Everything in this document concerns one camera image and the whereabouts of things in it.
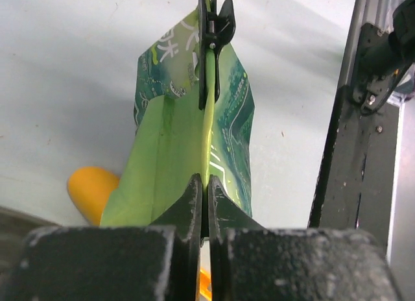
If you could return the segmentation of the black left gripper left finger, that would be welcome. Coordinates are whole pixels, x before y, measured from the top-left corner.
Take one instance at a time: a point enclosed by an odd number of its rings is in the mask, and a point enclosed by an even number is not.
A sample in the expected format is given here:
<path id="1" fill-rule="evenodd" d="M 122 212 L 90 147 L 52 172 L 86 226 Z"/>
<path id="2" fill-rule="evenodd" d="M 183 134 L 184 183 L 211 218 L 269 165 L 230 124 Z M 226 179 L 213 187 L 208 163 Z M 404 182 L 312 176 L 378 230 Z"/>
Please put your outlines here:
<path id="1" fill-rule="evenodd" d="M 144 227 L 47 227 L 25 239 L 13 300 L 197 300 L 202 183 Z"/>

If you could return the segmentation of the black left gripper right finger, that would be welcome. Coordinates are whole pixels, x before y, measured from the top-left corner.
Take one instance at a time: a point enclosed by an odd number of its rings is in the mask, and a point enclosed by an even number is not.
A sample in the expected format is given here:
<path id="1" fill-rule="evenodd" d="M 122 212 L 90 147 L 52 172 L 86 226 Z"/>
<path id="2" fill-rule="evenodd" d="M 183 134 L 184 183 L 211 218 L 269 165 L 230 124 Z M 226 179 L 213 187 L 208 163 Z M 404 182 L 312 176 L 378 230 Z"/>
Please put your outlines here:
<path id="1" fill-rule="evenodd" d="M 268 229 L 207 187 L 214 300 L 401 300 L 375 239 L 361 230 Z"/>

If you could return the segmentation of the green litter bag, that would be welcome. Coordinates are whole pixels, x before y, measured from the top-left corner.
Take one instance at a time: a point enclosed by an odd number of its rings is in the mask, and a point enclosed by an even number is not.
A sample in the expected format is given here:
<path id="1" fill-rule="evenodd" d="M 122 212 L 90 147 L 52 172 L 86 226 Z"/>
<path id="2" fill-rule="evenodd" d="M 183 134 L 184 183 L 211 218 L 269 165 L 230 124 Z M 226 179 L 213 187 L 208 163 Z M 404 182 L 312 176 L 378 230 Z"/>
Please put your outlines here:
<path id="1" fill-rule="evenodd" d="M 220 178 L 225 192 L 252 213 L 250 135 L 254 100 L 233 47 L 219 60 L 220 96 L 200 110 L 198 13 L 192 11 L 138 59 L 136 136 L 100 224 L 148 225 L 183 194 L 191 176 Z"/>

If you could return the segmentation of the black bag clip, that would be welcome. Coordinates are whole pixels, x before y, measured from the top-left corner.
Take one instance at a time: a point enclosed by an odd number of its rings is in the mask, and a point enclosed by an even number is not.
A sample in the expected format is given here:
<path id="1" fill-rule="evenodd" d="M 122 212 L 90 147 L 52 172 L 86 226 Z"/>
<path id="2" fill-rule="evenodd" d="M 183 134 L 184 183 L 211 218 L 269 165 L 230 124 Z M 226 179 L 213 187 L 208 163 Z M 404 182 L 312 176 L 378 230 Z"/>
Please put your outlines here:
<path id="1" fill-rule="evenodd" d="M 236 20 L 233 0 L 225 0 L 217 12 L 217 0 L 198 0 L 198 35 L 200 57 L 199 65 L 199 100 L 198 108 L 203 110 L 208 99 L 208 82 L 206 63 L 207 52 L 212 51 L 215 63 L 214 94 L 215 100 L 220 96 L 219 57 L 225 45 L 228 45 L 235 34 Z"/>

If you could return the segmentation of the yellow plastic scoop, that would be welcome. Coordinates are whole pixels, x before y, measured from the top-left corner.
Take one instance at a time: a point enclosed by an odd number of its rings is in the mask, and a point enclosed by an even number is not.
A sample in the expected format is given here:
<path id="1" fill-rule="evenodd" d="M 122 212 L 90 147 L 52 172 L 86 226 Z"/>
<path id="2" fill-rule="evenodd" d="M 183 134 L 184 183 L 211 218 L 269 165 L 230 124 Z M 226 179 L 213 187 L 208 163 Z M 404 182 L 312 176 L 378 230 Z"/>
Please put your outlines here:
<path id="1" fill-rule="evenodd" d="M 118 187 L 119 177 L 95 166 L 77 169 L 67 181 L 67 191 L 73 204 L 92 225 L 99 226 L 111 193 Z"/>

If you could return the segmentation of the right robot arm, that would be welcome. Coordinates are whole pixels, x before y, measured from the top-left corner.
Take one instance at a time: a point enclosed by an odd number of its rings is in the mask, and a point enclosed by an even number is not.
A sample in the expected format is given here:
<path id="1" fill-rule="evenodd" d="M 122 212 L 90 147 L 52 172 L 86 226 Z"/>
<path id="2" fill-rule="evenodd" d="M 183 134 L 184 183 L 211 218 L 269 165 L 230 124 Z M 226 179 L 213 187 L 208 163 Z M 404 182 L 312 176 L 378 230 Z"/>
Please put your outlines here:
<path id="1" fill-rule="evenodd" d="M 368 48 L 362 66 L 372 75 L 385 76 L 414 63 L 414 0 L 404 0 L 393 12 L 393 28 Z"/>

